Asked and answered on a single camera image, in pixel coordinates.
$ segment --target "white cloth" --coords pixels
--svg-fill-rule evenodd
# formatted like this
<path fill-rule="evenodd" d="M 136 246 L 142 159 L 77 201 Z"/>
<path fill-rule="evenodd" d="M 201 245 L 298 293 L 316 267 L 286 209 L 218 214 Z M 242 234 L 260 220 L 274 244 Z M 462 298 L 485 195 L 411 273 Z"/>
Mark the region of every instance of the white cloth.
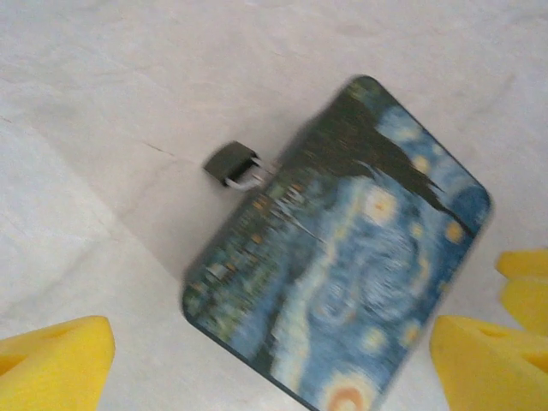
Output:
<path fill-rule="evenodd" d="M 496 212 L 440 313 L 515 325 L 505 249 L 548 233 L 543 0 L 4 0 L 0 337 L 110 319 L 99 410 L 301 410 L 193 329 L 184 268 L 241 194 L 224 142 L 274 158 L 353 74 L 383 83 L 491 191 Z M 446 410 L 427 333 L 383 411 Z"/>

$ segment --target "yellow foam block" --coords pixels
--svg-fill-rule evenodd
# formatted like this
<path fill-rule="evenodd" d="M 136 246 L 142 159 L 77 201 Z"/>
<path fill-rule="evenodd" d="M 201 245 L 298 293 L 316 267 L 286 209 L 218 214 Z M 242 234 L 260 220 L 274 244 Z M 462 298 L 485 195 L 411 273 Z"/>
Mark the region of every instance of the yellow foam block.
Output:
<path fill-rule="evenodd" d="M 114 351 L 104 317 L 76 319 L 0 341 L 0 410 L 94 410 Z"/>
<path fill-rule="evenodd" d="M 504 287 L 501 301 L 523 328 L 548 337 L 548 278 L 510 280 Z"/>
<path fill-rule="evenodd" d="M 497 270 L 507 278 L 548 278 L 548 249 L 507 251 L 500 254 Z"/>
<path fill-rule="evenodd" d="M 430 350 L 451 411 L 548 410 L 548 338 L 441 316 Z"/>

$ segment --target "swirling sky pattern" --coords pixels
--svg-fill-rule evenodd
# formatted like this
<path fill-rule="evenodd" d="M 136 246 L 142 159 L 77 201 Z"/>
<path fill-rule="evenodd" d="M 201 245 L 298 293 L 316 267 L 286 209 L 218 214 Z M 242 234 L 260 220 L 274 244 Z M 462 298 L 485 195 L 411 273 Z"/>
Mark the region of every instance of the swirling sky pattern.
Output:
<path fill-rule="evenodd" d="M 349 90 L 473 234 L 382 172 L 282 171 L 183 298 L 200 329 L 321 411 L 379 402 L 490 209 L 486 191 L 375 87 Z"/>

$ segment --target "white surface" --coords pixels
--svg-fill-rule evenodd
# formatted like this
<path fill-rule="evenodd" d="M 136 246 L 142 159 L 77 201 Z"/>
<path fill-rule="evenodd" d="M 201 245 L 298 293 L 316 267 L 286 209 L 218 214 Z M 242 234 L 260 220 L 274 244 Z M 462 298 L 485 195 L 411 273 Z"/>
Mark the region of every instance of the white surface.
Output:
<path fill-rule="evenodd" d="M 99 410 L 304 409 L 185 322 L 180 278 L 240 198 L 206 156 L 274 158 L 352 74 L 496 202 L 440 312 L 514 324 L 493 263 L 547 242 L 544 0 L 3 0 L 0 32 L 0 337 L 106 315 Z M 428 337 L 383 411 L 447 409 Z"/>

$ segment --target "village painting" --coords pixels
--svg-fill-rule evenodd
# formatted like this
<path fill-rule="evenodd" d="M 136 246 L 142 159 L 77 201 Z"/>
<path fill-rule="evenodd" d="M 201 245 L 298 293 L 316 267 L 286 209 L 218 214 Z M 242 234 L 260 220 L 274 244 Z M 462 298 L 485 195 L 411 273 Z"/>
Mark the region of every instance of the village painting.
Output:
<path fill-rule="evenodd" d="M 309 408 L 369 410 L 490 207 L 375 80 L 353 79 L 188 273 L 185 314 Z"/>

